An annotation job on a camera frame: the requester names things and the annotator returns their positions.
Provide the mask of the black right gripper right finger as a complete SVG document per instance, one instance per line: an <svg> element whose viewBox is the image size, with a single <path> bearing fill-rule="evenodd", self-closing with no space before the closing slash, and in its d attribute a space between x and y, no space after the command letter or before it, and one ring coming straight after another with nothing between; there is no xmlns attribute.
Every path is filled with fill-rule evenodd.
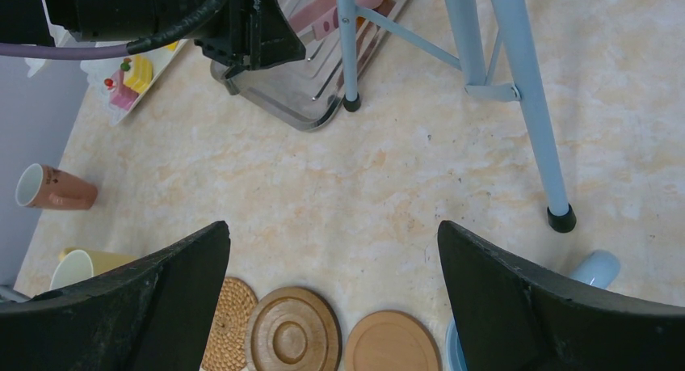
<svg viewBox="0 0 685 371"><path fill-rule="evenodd" d="M453 221L437 242L467 369L683 369L682 307L583 284Z"/></svg>

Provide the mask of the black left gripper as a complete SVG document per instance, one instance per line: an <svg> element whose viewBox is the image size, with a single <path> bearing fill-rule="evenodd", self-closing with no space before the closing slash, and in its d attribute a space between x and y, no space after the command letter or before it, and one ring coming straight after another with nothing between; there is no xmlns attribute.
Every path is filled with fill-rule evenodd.
<svg viewBox="0 0 685 371"><path fill-rule="evenodd" d="M278 0L227 0L207 25L208 34L193 43L230 76L305 59L305 45Z"/></svg>

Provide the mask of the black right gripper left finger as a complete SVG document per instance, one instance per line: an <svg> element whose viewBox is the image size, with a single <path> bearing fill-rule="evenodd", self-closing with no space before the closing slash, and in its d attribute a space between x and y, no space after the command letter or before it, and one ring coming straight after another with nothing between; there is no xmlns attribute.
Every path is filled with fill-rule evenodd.
<svg viewBox="0 0 685 371"><path fill-rule="evenodd" d="M217 221L109 272L2 303L2 369L199 369L229 252Z"/></svg>

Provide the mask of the pink cat-paw tongs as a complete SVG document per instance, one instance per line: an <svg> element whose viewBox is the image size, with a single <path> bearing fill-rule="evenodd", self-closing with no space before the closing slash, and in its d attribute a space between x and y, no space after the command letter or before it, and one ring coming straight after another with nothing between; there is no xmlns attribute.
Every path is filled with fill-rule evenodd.
<svg viewBox="0 0 685 371"><path fill-rule="evenodd" d="M355 0L355 5L373 9L383 0ZM288 22L304 44L322 40L338 28L337 0L314 0L292 15Z"/></svg>

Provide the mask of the yellow square cake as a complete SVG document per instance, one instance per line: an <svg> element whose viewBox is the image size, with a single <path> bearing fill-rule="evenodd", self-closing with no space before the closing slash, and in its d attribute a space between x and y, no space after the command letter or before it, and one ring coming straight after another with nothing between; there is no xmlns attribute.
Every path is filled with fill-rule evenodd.
<svg viewBox="0 0 685 371"><path fill-rule="evenodd" d="M123 72L122 83L139 95L149 88L153 80L153 64L142 55L124 58L120 69Z"/></svg>

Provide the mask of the pink cake slice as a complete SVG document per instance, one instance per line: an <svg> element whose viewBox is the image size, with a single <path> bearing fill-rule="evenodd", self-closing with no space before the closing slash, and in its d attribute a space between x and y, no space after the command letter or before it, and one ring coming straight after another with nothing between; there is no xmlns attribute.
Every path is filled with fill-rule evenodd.
<svg viewBox="0 0 685 371"><path fill-rule="evenodd" d="M111 77L104 79L104 85L109 92L110 105L130 111L139 94L124 85L124 71L117 70Z"/></svg>

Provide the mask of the yellow cake wedge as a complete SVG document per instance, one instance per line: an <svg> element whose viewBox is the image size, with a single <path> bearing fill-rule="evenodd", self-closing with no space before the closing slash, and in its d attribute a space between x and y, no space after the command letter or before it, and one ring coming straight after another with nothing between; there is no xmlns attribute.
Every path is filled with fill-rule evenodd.
<svg viewBox="0 0 685 371"><path fill-rule="evenodd" d="M170 51L170 52L175 52L178 46L179 46L179 41L177 40L171 44L166 45L165 49Z"/></svg>

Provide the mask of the woven rattan coaster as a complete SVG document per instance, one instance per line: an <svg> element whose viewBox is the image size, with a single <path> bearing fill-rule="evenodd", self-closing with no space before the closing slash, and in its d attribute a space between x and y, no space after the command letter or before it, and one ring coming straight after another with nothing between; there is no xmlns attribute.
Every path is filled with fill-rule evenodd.
<svg viewBox="0 0 685 371"><path fill-rule="evenodd" d="M216 305L202 370L243 370L245 339L250 316L258 303L251 287L235 277L226 277Z"/></svg>

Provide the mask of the metal serving tray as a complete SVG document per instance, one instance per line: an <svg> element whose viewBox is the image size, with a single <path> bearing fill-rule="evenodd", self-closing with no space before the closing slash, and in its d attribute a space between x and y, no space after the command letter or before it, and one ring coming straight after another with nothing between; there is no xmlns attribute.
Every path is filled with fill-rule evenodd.
<svg viewBox="0 0 685 371"><path fill-rule="evenodd" d="M313 0L278 0L285 15L294 15ZM409 0L384 0L375 9L397 21ZM357 27L358 82L388 36L386 30L364 20ZM305 45L307 56L268 70L242 71L231 78L229 68L212 61L210 73L231 95L251 103L300 131L313 131L325 125L340 108L343 88L342 51L336 30L322 41Z"/></svg>

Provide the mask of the yellow transparent cup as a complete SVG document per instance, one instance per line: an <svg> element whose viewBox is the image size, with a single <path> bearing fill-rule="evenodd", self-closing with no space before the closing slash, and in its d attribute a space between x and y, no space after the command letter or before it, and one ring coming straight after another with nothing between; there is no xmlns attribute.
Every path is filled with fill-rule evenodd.
<svg viewBox="0 0 685 371"><path fill-rule="evenodd" d="M76 247L65 248L59 255L50 290L61 289L88 280L115 268L131 263L137 258L131 255L106 251L92 251Z"/></svg>

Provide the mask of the light blue mug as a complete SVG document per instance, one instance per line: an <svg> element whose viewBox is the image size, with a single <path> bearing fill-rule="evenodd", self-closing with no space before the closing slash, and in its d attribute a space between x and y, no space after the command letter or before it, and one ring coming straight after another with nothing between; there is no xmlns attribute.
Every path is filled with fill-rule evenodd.
<svg viewBox="0 0 685 371"><path fill-rule="evenodd" d="M571 272L569 277L587 285L606 289L618 276L620 269L621 263L615 255L609 251L595 250ZM451 320L446 331L445 352L449 370L467 369L454 319Z"/></svg>

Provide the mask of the light wooden round coaster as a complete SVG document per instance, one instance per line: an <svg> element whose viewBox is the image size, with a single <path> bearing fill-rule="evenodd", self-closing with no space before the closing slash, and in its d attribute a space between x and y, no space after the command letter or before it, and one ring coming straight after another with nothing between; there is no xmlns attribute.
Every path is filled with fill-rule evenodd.
<svg viewBox="0 0 685 371"><path fill-rule="evenodd" d="M381 310L359 320L347 338L346 370L441 370L432 334L413 316Z"/></svg>

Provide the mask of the dark wooden round coaster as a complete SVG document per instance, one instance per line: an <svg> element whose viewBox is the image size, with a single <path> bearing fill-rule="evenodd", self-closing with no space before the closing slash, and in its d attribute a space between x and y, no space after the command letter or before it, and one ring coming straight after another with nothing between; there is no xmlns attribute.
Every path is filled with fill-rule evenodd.
<svg viewBox="0 0 685 371"><path fill-rule="evenodd" d="M249 370L334 371L342 355L338 318L310 289L276 289L250 316L245 354Z"/></svg>

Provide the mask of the white three-tier dessert stand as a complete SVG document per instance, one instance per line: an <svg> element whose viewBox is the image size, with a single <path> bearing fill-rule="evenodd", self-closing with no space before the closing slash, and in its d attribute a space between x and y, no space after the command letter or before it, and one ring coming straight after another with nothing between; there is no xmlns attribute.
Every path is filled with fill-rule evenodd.
<svg viewBox="0 0 685 371"><path fill-rule="evenodd" d="M48 30L50 35L53 37L54 42L57 47L66 47L69 44L75 44L77 41L73 36L69 34L63 27L52 24L48 20ZM104 79L111 77L117 70L120 70L120 64L123 58L110 58L103 60L93 60L93 61L80 61L79 67L86 74L86 80L89 86L93 87L97 91L99 102L107 109L109 115L110 126L117 125L121 122L127 115L129 115L136 105L144 98L145 94L148 93L152 85L162 76L167 66L175 59L175 57L181 52L184 45L186 45L188 40L180 40L179 46L175 52L170 52L164 48L157 48L153 51L142 53L141 55L148 58L153 64L153 80L149 88L142 94L139 95L136 102L133 104L130 111L125 111L123 109L114 107L109 103L109 92L104 85ZM55 60L49 59L34 59L34 58L24 58L25 63L28 65L27 77L31 78L40 72L42 69L47 67L49 64Z"/></svg>

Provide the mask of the pink mug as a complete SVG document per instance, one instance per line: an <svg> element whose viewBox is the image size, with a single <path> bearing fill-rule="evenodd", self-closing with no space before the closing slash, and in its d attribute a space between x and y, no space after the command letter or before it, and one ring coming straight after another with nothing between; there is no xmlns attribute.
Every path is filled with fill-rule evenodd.
<svg viewBox="0 0 685 371"><path fill-rule="evenodd" d="M15 189L17 205L25 208L88 210L98 196L97 187L57 168L31 164Z"/></svg>

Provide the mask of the light blue tripod stand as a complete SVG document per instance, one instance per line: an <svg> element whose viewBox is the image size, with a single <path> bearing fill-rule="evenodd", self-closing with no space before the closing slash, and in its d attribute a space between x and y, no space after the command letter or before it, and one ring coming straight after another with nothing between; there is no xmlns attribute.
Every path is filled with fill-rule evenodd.
<svg viewBox="0 0 685 371"><path fill-rule="evenodd" d="M355 0L336 0L334 14L340 32L345 91L343 106L349 112L355 112L361 105L355 34L356 20L362 17L460 70L464 88L472 97L519 102L548 202L548 224L558 233L569 233L576 226L577 218L565 190L525 0L490 0L498 32L489 63L484 58L476 0L444 1L456 55L445 52L371 7L362 6Z"/></svg>

